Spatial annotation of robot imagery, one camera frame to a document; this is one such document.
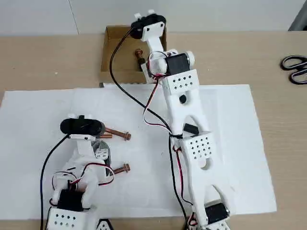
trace wooden table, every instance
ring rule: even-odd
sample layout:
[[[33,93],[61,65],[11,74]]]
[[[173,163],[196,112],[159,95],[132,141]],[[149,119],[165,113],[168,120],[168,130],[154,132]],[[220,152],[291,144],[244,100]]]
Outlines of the wooden table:
[[[201,84],[249,84],[252,89],[278,211],[232,217],[231,229],[306,229],[307,86],[291,84],[279,61],[289,54],[307,55],[307,33],[167,36],[169,48],[194,52]],[[102,46],[102,35],[0,37],[0,91],[98,87]],[[112,224],[115,229],[181,229],[183,219],[115,219]],[[0,221],[0,229],[38,228],[37,220]]]

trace black wire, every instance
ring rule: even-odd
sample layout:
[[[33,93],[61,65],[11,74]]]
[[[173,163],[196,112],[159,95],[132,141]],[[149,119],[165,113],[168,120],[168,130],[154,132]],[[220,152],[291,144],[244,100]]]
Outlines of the black wire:
[[[56,150],[56,148],[63,143],[63,141],[65,141],[68,137],[70,136],[70,134],[67,134],[65,137],[63,137],[62,140],[60,140],[58,142],[58,144],[56,144],[55,147],[53,147],[53,149],[49,152],[49,154],[47,155],[45,162],[43,164],[43,168],[42,168],[42,172],[40,174],[40,184],[39,184],[39,189],[40,189],[40,230],[44,229],[44,200],[43,200],[43,177],[44,177],[44,171],[45,171],[45,167],[47,165],[47,162],[51,156],[51,154],[54,152],[54,150]]]
[[[48,224],[48,221],[49,221],[49,213],[50,213],[51,208],[52,207],[50,207],[49,210],[48,210],[48,216],[47,216],[47,220],[46,220],[45,230],[47,230],[47,224]]]
[[[181,207],[181,210],[182,210],[182,213],[183,213],[183,216],[184,216],[185,224],[186,224],[186,226],[189,226],[186,211],[184,210],[184,207],[182,205],[182,202],[181,202],[181,200],[179,198],[179,195],[178,195],[178,192],[177,192],[177,189],[176,189],[176,180],[175,180],[174,165],[173,165],[173,155],[172,155],[172,142],[171,142],[171,137],[170,136],[168,137],[168,150],[169,150],[169,159],[171,161],[171,171],[172,171],[174,192],[175,192],[176,198],[178,200],[178,203],[180,204],[180,207]]]
[[[114,75],[113,75],[113,70],[112,70],[112,65],[113,65],[113,59],[115,54],[117,53],[118,49],[120,48],[121,44],[125,41],[125,39],[128,37],[128,35],[130,34],[130,32],[133,30],[133,27],[130,28],[130,30],[123,36],[123,38],[121,39],[121,41],[118,43],[118,45],[116,46],[116,48],[114,49],[111,59],[110,59],[110,65],[109,65],[109,71],[110,71],[110,75],[111,78],[113,80],[113,82],[119,87],[120,90],[122,90],[128,97],[130,97],[132,100],[134,100],[137,104],[139,104],[140,106],[142,106],[143,108],[145,108],[146,106],[144,104],[142,104],[138,99],[136,99],[135,97],[133,97],[130,93],[128,93],[126,90],[124,90],[120,84],[117,82],[117,80],[115,79]],[[168,123],[162,118],[160,117],[158,114],[156,114],[154,111],[152,111],[151,109],[148,109],[148,111],[153,114],[154,116],[156,116],[161,122],[163,122],[163,124],[167,127],[167,129],[169,130],[169,132],[171,132],[171,129],[168,125]]]
[[[130,97],[132,100],[134,100],[137,104],[139,104],[140,106],[142,106],[143,108],[145,108],[146,106],[144,104],[142,104],[139,100],[137,100],[135,97],[133,97],[130,93],[128,93],[126,90],[124,90],[120,84],[116,81],[114,75],[113,75],[113,70],[112,70],[112,64],[113,64],[113,59],[115,54],[117,53],[118,49],[120,48],[121,44],[125,41],[125,39],[128,37],[128,35],[130,34],[130,32],[133,30],[133,28],[130,28],[130,30],[123,36],[123,38],[121,39],[121,41],[118,43],[118,45],[116,46],[116,48],[114,49],[111,59],[110,59],[110,65],[109,65],[109,71],[110,71],[110,75],[111,78],[113,80],[113,82],[119,87],[120,90],[122,90],[128,97]],[[148,111],[153,114],[154,116],[156,116],[161,122],[163,122],[163,124],[167,127],[167,129],[169,130],[169,132],[171,133],[171,129],[168,125],[168,123],[162,118],[160,117],[158,114],[156,114],[154,111],[152,111],[151,109],[148,109]],[[175,180],[175,173],[174,173],[174,166],[173,166],[173,156],[172,156],[172,147],[171,147],[171,137],[168,137],[168,148],[169,148],[169,157],[170,157],[170,162],[171,162],[171,171],[172,171],[172,178],[173,178],[173,187],[174,187],[174,192],[176,195],[176,198],[180,204],[180,207],[182,209],[183,212],[183,216],[185,219],[185,223],[188,226],[188,218],[187,218],[187,214],[186,211],[184,210],[184,207],[182,205],[182,202],[178,196],[177,190],[176,190],[176,180]]]

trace black scissors handle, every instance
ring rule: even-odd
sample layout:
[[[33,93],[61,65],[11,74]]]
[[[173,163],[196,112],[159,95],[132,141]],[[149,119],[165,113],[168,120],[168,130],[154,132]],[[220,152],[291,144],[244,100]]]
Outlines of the black scissors handle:
[[[286,62],[289,60],[299,60],[300,62],[294,65],[286,65]],[[307,84],[307,80],[297,80],[297,76],[307,73],[307,57],[302,55],[287,56],[280,62],[280,67],[283,70],[297,70],[289,76],[289,81],[291,83],[296,85]]]
[[[290,66],[287,66],[286,65],[286,62],[288,60],[300,60],[301,62],[298,63],[298,64],[294,64],[294,65],[290,65]],[[302,55],[291,55],[291,56],[287,56],[285,57],[281,63],[280,63],[280,68],[282,68],[283,70],[293,70],[293,69],[301,69],[301,68],[304,68],[304,66],[307,66],[307,57],[305,56],[302,56]]]
[[[307,73],[307,69],[302,68],[301,70],[290,74],[289,81],[295,85],[306,85],[307,80],[296,80],[295,78],[299,75]]]

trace brown cardboard box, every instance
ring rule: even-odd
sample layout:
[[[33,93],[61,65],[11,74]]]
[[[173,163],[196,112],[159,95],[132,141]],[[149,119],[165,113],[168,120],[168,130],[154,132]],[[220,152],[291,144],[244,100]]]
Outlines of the brown cardboard box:
[[[107,26],[105,33],[105,43],[101,64],[102,82],[112,83],[109,73],[109,63],[111,55],[120,40],[130,29],[130,26]],[[161,43],[166,50],[166,30],[162,35]],[[136,49],[143,50],[143,57],[147,59],[149,49],[146,42],[134,39],[130,36],[126,38],[113,59],[113,73],[118,82],[121,83],[146,83],[143,72],[139,69],[137,59],[134,55]]]

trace screw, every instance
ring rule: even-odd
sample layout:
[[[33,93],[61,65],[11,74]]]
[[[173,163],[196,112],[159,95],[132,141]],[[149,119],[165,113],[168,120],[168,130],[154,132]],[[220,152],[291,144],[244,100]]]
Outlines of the screw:
[[[143,51],[141,49],[136,49],[135,52],[134,52],[137,60],[138,60],[138,64],[139,64],[139,67],[141,69],[141,64],[144,64],[146,62],[146,60],[143,58]]]
[[[110,128],[107,128],[107,127],[106,127],[106,132],[114,134],[116,136],[120,136],[120,137],[124,138],[125,140],[130,140],[131,139],[131,134],[129,132],[122,133],[122,132],[119,132],[119,131],[116,131],[116,130],[113,130],[113,129],[110,129]]]
[[[130,166],[129,164],[124,164],[122,167],[115,169],[114,173],[118,174],[118,173],[122,173],[122,172],[126,172],[128,173],[130,171]]]
[[[103,134],[99,138],[113,138],[113,134]]]

